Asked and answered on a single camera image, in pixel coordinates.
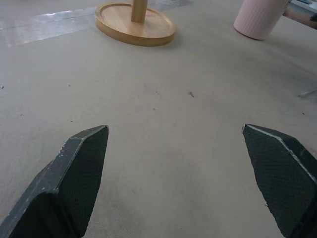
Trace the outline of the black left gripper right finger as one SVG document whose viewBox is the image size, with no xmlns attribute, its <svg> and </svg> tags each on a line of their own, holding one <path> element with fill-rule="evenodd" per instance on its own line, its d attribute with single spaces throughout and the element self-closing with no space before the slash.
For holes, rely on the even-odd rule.
<svg viewBox="0 0 317 238">
<path fill-rule="evenodd" d="M 295 138 L 270 128 L 242 128 L 255 179 L 286 238 L 317 236 L 317 160 Z"/>
</svg>

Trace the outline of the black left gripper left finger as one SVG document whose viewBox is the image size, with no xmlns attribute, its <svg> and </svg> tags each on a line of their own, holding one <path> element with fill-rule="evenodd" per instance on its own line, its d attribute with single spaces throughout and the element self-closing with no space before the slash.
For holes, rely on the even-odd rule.
<svg viewBox="0 0 317 238">
<path fill-rule="evenodd" d="M 81 238 L 101 184 L 109 128 L 70 137 L 0 225 L 2 238 Z"/>
</svg>

